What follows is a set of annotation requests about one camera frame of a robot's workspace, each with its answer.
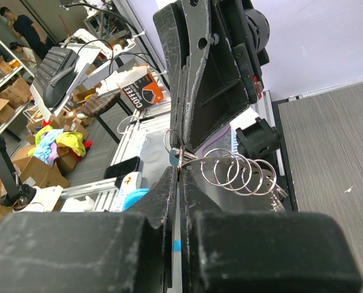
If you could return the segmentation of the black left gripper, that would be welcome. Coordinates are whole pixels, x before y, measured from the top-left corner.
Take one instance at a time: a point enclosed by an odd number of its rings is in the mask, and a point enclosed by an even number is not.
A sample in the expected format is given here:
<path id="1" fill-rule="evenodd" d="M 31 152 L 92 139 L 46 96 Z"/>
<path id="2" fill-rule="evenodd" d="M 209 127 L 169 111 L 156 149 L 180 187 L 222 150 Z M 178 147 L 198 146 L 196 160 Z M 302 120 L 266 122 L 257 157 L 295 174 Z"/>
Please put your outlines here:
<path id="1" fill-rule="evenodd" d="M 269 22 L 251 1 L 175 1 L 153 21 L 169 77 L 171 145 L 197 151 L 262 97 Z"/>

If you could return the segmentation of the metal key organizer blue handle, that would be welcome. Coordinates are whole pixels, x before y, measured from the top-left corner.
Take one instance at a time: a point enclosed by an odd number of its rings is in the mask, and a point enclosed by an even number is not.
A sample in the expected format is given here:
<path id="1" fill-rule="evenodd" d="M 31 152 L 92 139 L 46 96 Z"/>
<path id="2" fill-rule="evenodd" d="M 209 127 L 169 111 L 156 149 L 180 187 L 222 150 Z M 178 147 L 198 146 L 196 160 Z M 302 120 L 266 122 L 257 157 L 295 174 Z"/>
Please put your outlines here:
<path id="1" fill-rule="evenodd" d="M 180 221 L 191 230 L 196 211 L 220 208 L 227 212 L 284 211 L 286 191 L 277 183 L 274 167 L 263 159 L 216 148 L 203 157 L 183 155 Z"/>

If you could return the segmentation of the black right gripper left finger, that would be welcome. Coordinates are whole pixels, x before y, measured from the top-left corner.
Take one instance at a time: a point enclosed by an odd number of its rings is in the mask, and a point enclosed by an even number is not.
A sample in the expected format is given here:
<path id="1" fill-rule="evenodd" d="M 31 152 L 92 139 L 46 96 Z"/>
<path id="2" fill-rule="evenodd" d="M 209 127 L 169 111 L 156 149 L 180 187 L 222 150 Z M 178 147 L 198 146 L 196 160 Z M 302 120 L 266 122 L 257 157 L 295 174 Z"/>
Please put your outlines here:
<path id="1" fill-rule="evenodd" d="M 0 222 L 0 292 L 166 292 L 177 169 L 122 212 L 20 212 Z"/>

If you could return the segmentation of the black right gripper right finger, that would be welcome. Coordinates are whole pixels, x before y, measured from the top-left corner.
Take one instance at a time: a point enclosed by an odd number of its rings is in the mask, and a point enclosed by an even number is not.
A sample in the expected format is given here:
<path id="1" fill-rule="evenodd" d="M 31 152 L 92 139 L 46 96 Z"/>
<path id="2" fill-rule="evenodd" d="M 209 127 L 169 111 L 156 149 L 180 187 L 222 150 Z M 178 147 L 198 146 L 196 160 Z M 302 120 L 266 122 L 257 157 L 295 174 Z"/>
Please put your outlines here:
<path id="1" fill-rule="evenodd" d="M 180 173 L 184 292 L 361 292 L 338 223 L 313 212 L 223 211 Z"/>

